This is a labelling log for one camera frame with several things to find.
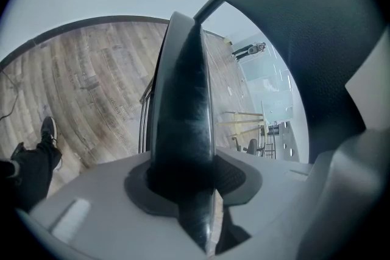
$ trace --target wooden floor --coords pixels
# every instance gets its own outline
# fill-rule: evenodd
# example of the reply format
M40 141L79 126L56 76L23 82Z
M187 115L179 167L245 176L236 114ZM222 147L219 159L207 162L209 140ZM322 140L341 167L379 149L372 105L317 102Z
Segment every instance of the wooden floor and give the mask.
M27 51L5 72L17 84L13 114L0 122L0 156L10 157L24 141L40 141L45 116L58 125L63 166L54 173L49 194L100 163L138 151L139 99L154 74L165 24L112 23L64 33ZM225 111L253 111L231 47L206 35L214 121L229 121ZM15 90L0 74L0 115L10 111ZM214 128L217 146L235 148L233 127ZM258 133L240 136L246 146Z

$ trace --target black sneaker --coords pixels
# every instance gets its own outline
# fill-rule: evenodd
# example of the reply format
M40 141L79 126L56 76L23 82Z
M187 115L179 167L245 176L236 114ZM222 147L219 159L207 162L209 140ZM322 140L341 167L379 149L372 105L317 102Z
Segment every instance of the black sneaker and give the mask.
M57 147L57 126L53 117L46 117L41 127L41 140L50 140Z

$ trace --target black cable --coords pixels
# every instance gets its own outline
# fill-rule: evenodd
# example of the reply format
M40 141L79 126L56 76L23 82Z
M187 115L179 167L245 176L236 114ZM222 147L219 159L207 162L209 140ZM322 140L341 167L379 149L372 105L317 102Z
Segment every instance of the black cable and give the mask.
M4 118L7 118L8 116L10 116L12 113L13 113L13 109L15 108L15 105L16 105L16 101L18 100L19 98L19 89L18 87L15 85L15 83L11 80L10 77L8 77L8 75L4 72L3 69L1 69L1 72L8 78L8 80L11 82L11 84L13 85L13 87L15 88L15 91L16 91L16 98L15 98L15 101L12 105L12 109L11 109L11 112L9 114L6 114L6 115L3 115L0 117L0 121Z

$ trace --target black pants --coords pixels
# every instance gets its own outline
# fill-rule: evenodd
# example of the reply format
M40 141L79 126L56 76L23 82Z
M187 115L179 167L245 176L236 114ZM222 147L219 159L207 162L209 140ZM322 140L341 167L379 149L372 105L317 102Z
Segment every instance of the black pants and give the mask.
M12 157L20 166L18 177L9 181L10 196L15 207L28 212L46 198L53 170L60 162L61 155L59 149L47 139L38 143L35 150L25 150Z
M237 51L233 52L233 55L237 55L237 54L239 54L239 53L241 53L241 52L246 51L246 52L243 53L243 54L237 55L236 58L237 58L237 60L239 60L239 59L241 59L241 58L243 58L243 57L246 57L247 55L249 55L248 49L249 49L250 47L253 47L253 45L252 45L252 44L248 44L247 46L242 47L241 49L238 49Z

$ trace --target person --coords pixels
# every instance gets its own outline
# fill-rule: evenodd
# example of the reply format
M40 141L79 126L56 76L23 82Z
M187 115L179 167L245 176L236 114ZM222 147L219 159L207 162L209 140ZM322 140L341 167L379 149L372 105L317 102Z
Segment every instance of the person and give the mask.
M57 126L53 117L46 117L41 127L41 142L35 150L19 151L11 159L0 161L0 179L12 202L8 204L29 212L48 195L53 170L62 164L62 153L57 148Z
M236 60L240 60L243 57L246 57L250 54L256 54L258 52L263 52L266 49L266 43L255 43L255 44L249 44L248 46L245 46L241 49L238 49L237 51L232 53L232 57L235 57Z

